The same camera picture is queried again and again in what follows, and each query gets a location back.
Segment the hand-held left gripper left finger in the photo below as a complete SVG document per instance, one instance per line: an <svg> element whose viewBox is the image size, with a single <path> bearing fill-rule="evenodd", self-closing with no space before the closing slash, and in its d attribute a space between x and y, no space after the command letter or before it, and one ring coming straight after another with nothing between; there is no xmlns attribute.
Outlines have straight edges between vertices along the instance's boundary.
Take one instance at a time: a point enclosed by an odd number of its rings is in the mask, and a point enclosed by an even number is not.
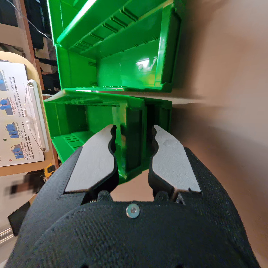
<svg viewBox="0 0 268 268"><path fill-rule="evenodd" d="M119 172L115 139L116 125L108 125L85 142L65 188L66 193L98 194L116 188Z"/></svg>

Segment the grey desk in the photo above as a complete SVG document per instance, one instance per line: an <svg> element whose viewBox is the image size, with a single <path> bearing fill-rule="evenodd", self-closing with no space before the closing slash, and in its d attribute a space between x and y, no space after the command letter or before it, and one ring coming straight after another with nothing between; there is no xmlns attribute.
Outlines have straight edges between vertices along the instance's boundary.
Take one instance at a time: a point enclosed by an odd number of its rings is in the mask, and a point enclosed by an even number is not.
<svg viewBox="0 0 268 268"><path fill-rule="evenodd" d="M187 1L172 93L171 133L233 200L267 267L268 1Z"/></svg>

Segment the green plastic storage bin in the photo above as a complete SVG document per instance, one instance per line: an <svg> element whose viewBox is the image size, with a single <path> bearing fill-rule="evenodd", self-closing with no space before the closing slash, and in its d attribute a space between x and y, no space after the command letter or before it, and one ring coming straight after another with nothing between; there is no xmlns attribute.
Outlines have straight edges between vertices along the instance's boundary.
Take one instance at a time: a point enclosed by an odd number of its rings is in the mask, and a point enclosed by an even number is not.
<svg viewBox="0 0 268 268"><path fill-rule="evenodd" d="M47 1L61 89L171 92L187 1Z"/></svg>
<svg viewBox="0 0 268 268"><path fill-rule="evenodd" d="M162 99L127 97L120 108L117 125L116 159L119 184L126 183L149 169L153 155L152 127L170 132L172 102Z"/></svg>
<svg viewBox="0 0 268 268"><path fill-rule="evenodd" d="M44 100L52 143L64 163L94 134L116 125L119 182L142 173L145 157L145 100L117 94L65 89Z"/></svg>

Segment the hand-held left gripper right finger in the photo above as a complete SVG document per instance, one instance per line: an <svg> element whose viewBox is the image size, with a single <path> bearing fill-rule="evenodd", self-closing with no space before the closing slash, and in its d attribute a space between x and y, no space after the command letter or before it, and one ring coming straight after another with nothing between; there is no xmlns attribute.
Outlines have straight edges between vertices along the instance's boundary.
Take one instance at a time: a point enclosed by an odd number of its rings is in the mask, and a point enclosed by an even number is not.
<svg viewBox="0 0 268 268"><path fill-rule="evenodd" d="M185 148L178 139L159 125L153 125L152 146L148 183L154 197L166 192L174 202L182 193L201 194Z"/></svg>

